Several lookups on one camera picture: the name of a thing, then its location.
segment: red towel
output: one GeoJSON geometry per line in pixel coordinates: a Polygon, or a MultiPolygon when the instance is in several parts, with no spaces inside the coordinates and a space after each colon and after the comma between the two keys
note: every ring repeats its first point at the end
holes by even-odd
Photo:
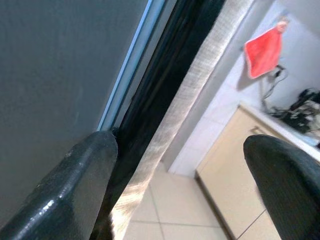
{"type": "Polygon", "coordinates": [[[270,29],[244,45],[248,74],[255,79],[272,71],[277,65],[282,48],[282,33],[277,27],[270,29]]]}

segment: red cloth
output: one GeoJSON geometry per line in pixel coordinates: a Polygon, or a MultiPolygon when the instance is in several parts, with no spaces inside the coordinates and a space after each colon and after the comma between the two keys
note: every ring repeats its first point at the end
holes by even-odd
{"type": "Polygon", "coordinates": [[[275,69],[282,48],[282,35],[276,27],[244,45],[249,77],[255,79],[275,69]]]}

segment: white wall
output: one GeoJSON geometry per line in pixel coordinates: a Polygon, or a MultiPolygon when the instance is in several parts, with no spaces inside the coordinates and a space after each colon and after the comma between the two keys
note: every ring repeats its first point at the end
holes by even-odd
{"type": "MultiPolygon", "coordinates": [[[[285,7],[275,1],[253,34],[253,38],[275,25],[285,7]]],[[[280,63],[289,71],[289,77],[281,82],[268,98],[269,105],[288,107],[306,88],[320,89],[320,39],[294,16],[283,35],[280,63]]],[[[228,123],[240,101],[261,107],[262,92],[268,88],[266,76],[249,79],[245,57],[242,54],[230,70],[219,91],[202,115],[197,126],[182,147],[169,172],[194,177],[195,169],[228,123]]]]}

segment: brushed metal strip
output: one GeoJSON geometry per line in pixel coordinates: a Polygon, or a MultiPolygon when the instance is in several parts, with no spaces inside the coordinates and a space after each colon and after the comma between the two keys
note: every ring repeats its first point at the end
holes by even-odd
{"type": "Polygon", "coordinates": [[[195,104],[209,76],[255,0],[226,0],[196,54],[162,122],[122,195],[112,209],[115,240],[122,240],[154,171],[195,104]]]}

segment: white wall tile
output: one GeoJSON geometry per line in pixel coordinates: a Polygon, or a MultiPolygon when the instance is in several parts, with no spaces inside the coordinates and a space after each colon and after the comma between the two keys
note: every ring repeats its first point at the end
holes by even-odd
{"type": "Polygon", "coordinates": [[[206,155],[206,151],[197,150],[184,145],[178,157],[169,168],[169,173],[194,178],[196,168],[206,155]]]}
{"type": "Polygon", "coordinates": [[[202,117],[185,145],[192,149],[206,151],[212,146],[223,128],[223,124],[202,117]]]}

